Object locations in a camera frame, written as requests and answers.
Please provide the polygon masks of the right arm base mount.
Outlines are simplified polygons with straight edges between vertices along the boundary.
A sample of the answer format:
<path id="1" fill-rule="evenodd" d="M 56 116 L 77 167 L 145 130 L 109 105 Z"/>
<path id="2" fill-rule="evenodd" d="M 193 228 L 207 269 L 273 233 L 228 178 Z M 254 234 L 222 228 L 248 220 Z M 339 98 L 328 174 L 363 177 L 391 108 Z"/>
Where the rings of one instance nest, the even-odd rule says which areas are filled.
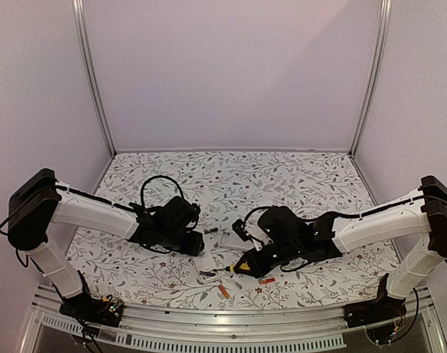
<path id="1" fill-rule="evenodd" d="M 404 301 L 396 299 L 388 299 L 382 303 L 373 299 L 343 307 L 344 320 L 348 327 L 364 327 L 368 340 L 379 346 L 394 341 L 405 324 L 406 313 Z"/>

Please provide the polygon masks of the orange AA battery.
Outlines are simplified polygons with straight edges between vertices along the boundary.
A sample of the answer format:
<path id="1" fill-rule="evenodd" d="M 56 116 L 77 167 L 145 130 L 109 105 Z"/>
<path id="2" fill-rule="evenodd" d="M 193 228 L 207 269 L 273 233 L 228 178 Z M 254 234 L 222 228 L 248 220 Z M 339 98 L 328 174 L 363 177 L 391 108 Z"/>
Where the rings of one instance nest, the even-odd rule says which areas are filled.
<path id="1" fill-rule="evenodd" d="M 221 294 L 223 295 L 223 297 L 225 299 L 229 298 L 229 294 L 228 294 L 228 292 L 226 291 L 226 288 L 223 285 L 219 285 L 218 289 L 219 289 L 219 291 L 221 292 Z"/>

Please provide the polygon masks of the yellow handled screwdriver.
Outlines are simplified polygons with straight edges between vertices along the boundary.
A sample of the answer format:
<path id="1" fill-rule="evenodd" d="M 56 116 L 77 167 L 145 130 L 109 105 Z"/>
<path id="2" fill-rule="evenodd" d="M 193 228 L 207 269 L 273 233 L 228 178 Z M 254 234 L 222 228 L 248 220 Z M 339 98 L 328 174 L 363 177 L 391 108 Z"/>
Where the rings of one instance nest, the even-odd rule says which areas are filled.
<path id="1" fill-rule="evenodd" d="M 216 268 L 213 269 L 214 272 L 219 272 L 219 271 L 226 271 L 226 272 L 233 272 L 233 273 L 238 273 L 239 271 L 250 271 L 249 266 L 244 263 L 242 265 L 236 266 L 236 265 L 229 265 L 227 267 L 224 268 Z"/>

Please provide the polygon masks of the blue AA battery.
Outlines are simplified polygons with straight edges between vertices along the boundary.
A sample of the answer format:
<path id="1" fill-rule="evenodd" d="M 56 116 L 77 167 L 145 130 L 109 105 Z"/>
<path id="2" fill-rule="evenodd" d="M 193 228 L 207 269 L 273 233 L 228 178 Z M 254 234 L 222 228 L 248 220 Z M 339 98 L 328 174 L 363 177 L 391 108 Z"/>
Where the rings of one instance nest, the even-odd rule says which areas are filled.
<path id="1" fill-rule="evenodd" d="M 200 271 L 199 274 L 203 277 L 214 277 L 216 276 L 215 272 L 209 272 L 209 271 Z"/>

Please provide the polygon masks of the plain white remote control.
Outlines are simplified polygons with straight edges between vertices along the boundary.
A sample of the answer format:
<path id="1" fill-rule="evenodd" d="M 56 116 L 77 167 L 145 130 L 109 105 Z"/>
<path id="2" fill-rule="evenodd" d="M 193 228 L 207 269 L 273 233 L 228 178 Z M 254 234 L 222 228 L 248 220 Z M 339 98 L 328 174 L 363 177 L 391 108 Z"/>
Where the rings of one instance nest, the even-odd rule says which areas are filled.
<path id="1" fill-rule="evenodd" d="M 254 247 L 251 241 L 243 241 L 233 232 L 223 232 L 218 245 L 221 248 L 245 252 Z"/>

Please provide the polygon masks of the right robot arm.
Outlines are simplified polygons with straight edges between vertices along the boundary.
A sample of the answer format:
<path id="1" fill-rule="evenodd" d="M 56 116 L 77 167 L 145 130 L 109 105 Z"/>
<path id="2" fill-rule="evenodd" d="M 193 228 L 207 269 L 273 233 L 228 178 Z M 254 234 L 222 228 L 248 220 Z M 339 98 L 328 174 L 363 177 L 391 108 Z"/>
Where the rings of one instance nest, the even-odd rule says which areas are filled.
<path id="1" fill-rule="evenodd" d="M 420 234 L 369 303 L 368 314 L 376 321 L 385 320 L 396 310 L 396 300 L 405 299 L 447 259 L 447 187 L 434 176 L 425 176 L 419 188 L 396 200 L 357 214 L 329 211 L 307 220 L 286 206 L 262 211 L 257 225 L 270 243 L 245 252 L 230 268 L 236 274 L 260 278 L 292 260 L 318 263 L 379 241 Z"/>

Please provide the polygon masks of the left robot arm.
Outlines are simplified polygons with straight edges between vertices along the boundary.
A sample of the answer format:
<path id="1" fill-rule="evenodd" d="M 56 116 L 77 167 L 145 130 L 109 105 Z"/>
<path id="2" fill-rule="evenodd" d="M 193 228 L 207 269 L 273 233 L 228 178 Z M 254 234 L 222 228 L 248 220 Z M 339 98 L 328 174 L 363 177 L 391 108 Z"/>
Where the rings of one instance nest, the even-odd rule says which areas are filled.
<path id="1" fill-rule="evenodd" d="M 183 192 L 163 206 L 147 207 L 144 199 L 122 205 L 71 188 L 44 168 L 11 195 L 0 234 L 37 265 L 80 318 L 90 319 L 98 311 L 96 300 L 81 273 L 49 239 L 50 225 L 92 229 L 151 252 L 196 257 L 204 250 L 203 235 L 195 230 L 199 215 L 199 206 L 188 202 Z"/>

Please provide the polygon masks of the red AA battery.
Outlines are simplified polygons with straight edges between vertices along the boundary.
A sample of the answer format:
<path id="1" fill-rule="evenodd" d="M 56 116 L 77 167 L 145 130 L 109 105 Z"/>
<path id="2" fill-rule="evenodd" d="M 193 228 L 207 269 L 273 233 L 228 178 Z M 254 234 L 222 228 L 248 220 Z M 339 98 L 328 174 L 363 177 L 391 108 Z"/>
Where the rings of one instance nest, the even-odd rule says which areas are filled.
<path id="1" fill-rule="evenodd" d="M 274 278 L 266 278 L 266 279 L 261 279 L 259 281 L 259 284 L 260 285 L 267 285 L 267 284 L 272 283 L 272 282 L 275 282 Z"/>

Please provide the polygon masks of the purple black AA battery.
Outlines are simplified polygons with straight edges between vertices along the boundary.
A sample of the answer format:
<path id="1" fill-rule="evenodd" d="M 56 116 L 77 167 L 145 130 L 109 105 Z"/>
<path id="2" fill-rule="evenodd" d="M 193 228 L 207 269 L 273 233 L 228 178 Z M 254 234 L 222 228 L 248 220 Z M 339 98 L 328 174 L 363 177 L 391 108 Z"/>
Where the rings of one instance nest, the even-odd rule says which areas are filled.
<path id="1" fill-rule="evenodd" d="M 211 234 L 211 233 L 217 232 L 218 230 L 219 229 L 217 227 L 214 227 L 212 229 L 206 229 L 206 230 L 204 230 L 204 234 Z"/>

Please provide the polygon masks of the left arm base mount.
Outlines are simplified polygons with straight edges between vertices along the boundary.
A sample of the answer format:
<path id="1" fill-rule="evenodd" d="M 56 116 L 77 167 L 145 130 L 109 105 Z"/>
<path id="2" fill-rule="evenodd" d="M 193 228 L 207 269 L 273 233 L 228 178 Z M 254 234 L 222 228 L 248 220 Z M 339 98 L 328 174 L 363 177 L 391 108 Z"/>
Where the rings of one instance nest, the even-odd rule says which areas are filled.
<path id="1" fill-rule="evenodd" d="M 69 299 L 63 299 L 60 313 L 72 318 L 109 327 L 119 327 L 124 311 L 124 301 L 106 296 L 97 299 L 81 293 Z"/>

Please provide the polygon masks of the white remote with screen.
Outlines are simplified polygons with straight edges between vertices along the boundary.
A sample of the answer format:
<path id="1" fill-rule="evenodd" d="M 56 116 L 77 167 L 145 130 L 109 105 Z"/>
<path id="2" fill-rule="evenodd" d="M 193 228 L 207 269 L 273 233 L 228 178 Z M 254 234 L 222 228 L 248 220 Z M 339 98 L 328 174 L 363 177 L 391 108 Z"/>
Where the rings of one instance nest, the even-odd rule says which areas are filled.
<path id="1" fill-rule="evenodd" d="M 199 274 L 200 271 L 214 272 L 213 269 L 215 269 L 215 261 L 213 260 L 212 256 L 195 257 L 193 261 L 197 270 L 197 279 L 199 281 L 202 283 L 208 283 L 218 279 L 217 272 L 215 272 L 216 276 L 214 277 L 203 277 Z"/>

